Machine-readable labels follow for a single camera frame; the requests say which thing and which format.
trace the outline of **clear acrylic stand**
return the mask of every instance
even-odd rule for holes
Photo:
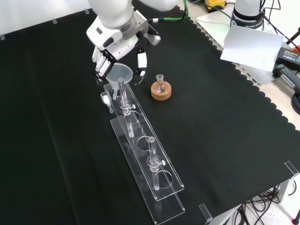
[[[169,157],[146,118],[130,86],[118,79],[120,95],[104,86],[117,118],[111,125],[155,224],[166,222],[185,209],[177,195],[184,189]]]

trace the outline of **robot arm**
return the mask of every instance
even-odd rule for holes
[[[147,6],[159,11],[174,8],[178,0],[140,0]],[[133,9],[132,0],[89,0],[90,6],[97,14],[94,23],[87,30],[87,36],[95,45],[92,56],[95,75],[103,81],[119,59],[131,52],[144,36],[152,45],[157,45],[160,36],[148,24],[147,19]],[[145,75],[147,57],[139,50],[137,73],[140,81]]]

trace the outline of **floor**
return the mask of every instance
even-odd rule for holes
[[[282,10],[274,10],[271,21],[284,34],[291,37],[300,26],[299,8],[300,0],[281,0]],[[272,0],[267,0],[266,7],[270,7]],[[196,18],[206,13],[204,7],[188,4],[190,17],[195,22]],[[87,0],[9,0],[0,3],[0,35],[29,27],[38,23],[59,18],[71,13],[89,8]],[[300,37],[295,40],[300,45]],[[291,123],[300,130],[300,117],[290,106],[293,91],[289,90],[281,80],[260,88],[265,92],[277,108],[283,112]],[[300,186],[300,176],[296,178]],[[300,209],[300,191],[293,196],[287,197],[281,205],[272,204],[269,211],[264,215],[263,222],[266,225],[288,225]],[[249,206],[247,213],[250,224],[254,224],[257,215]]]

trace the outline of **green cable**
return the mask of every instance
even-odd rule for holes
[[[185,8],[185,11],[186,11],[186,15],[185,15],[184,18],[187,19],[188,18],[188,13],[189,13],[187,0],[183,0],[183,2],[184,2],[184,8]],[[177,22],[177,21],[180,21],[181,19],[182,19],[182,17],[181,18],[169,18],[169,17],[164,18],[165,21],[171,21],[171,22]]]

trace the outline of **black cloth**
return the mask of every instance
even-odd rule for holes
[[[168,15],[135,5],[147,18]],[[92,73],[85,32],[95,17],[0,42],[2,224],[153,224]],[[191,21],[155,28],[162,41],[145,46],[148,75],[133,90],[185,185],[186,212],[167,224],[203,224],[200,204],[215,217],[290,178],[284,162],[300,168],[295,127]],[[121,62],[135,71],[135,59]],[[164,102],[150,95],[157,74],[172,85]]]

